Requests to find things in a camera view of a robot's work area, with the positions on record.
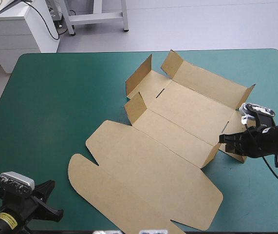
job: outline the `yellow warning label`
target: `yellow warning label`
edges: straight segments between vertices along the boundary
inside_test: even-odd
[[[18,225],[17,221],[7,213],[4,212],[0,213],[0,219],[5,221],[12,230]]]

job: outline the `white floor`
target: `white floor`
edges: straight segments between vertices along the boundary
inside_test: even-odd
[[[120,0],[103,0],[105,12]],[[90,0],[68,0],[77,14]],[[122,22],[80,25],[64,34],[58,52],[278,49],[278,0],[128,0],[130,31]],[[9,79],[0,67],[0,96]]]

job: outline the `cardboard box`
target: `cardboard box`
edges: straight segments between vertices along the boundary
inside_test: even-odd
[[[219,148],[219,135],[244,131],[238,109],[246,88],[184,61],[170,51],[162,65],[170,78],[151,69],[151,56],[126,81],[131,124],[199,168]],[[225,145],[220,148],[225,152]],[[244,162],[246,157],[229,154]]]
[[[222,193],[200,168],[210,162],[219,134],[241,128],[235,109],[246,88],[184,61],[171,51],[151,69],[150,56],[126,81],[132,126],[105,121],[86,141],[98,165],[82,155],[69,164],[74,189],[127,234],[167,229],[171,220],[207,230]]]

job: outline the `green table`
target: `green table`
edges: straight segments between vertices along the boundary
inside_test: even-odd
[[[15,171],[36,183],[56,180],[49,204],[64,209],[59,223],[33,220],[31,229],[115,228],[73,190],[67,167],[74,153],[91,158],[85,140],[104,120],[129,124],[123,108],[125,80],[150,53],[29,54],[19,59],[0,99],[0,173]],[[167,52],[152,53],[153,69],[163,73]],[[278,124],[277,50],[179,54],[242,85],[256,83],[248,101],[274,109]],[[203,171],[224,195],[209,231],[278,231],[278,181],[261,158],[241,164],[219,151]]]

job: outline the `robotic arm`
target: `robotic arm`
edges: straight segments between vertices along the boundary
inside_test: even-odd
[[[240,107],[242,115],[241,123],[246,131],[235,134],[222,134],[219,142],[225,143],[225,151],[251,158],[262,157],[269,169],[278,179],[268,162],[264,158],[275,155],[275,167],[278,168],[278,126],[275,125],[273,110],[255,105],[243,103]],[[255,120],[255,127],[247,127],[248,120]]]

